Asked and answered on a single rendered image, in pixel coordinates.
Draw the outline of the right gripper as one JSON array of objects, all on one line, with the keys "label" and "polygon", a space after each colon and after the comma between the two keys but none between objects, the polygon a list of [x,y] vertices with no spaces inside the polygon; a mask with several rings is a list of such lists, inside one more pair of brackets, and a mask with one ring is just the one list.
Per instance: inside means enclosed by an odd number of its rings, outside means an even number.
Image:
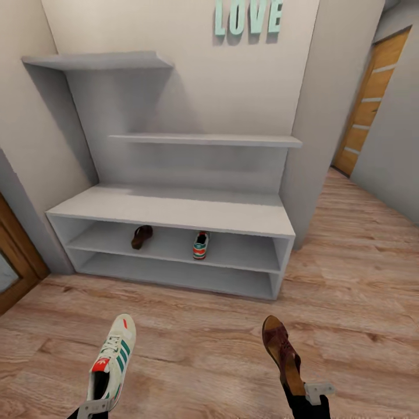
[{"label": "right gripper", "polygon": [[283,384],[289,407],[295,419],[331,419],[329,402],[325,395],[321,395],[321,405],[313,406],[305,395],[293,396],[286,384]]}]

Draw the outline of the gym shoe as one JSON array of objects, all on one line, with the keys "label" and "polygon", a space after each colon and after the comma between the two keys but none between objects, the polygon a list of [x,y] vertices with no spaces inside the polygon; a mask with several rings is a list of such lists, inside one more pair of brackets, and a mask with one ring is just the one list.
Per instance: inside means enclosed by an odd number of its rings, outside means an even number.
[{"label": "gym shoe", "polygon": [[196,259],[204,259],[208,242],[211,238],[211,231],[201,230],[198,235],[196,236],[194,242],[194,253],[193,257]]},{"label": "gym shoe", "polygon": [[126,371],[136,344],[136,326],[128,313],[118,316],[106,337],[105,343],[89,370],[87,401],[120,399]]}]

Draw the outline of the sandal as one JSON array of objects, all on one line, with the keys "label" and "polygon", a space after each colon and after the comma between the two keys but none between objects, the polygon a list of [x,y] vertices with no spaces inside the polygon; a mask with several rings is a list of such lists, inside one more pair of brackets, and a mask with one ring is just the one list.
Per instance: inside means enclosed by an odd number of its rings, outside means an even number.
[{"label": "sandal", "polygon": [[265,349],[280,369],[280,381],[289,388],[293,396],[306,395],[300,377],[301,358],[288,341],[288,332],[276,316],[268,316],[262,326]]},{"label": "sandal", "polygon": [[134,250],[139,250],[140,247],[143,246],[143,241],[145,239],[151,238],[153,233],[152,226],[145,225],[143,227],[139,227],[136,231],[134,231],[134,238],[131,242],[132,248]]}]

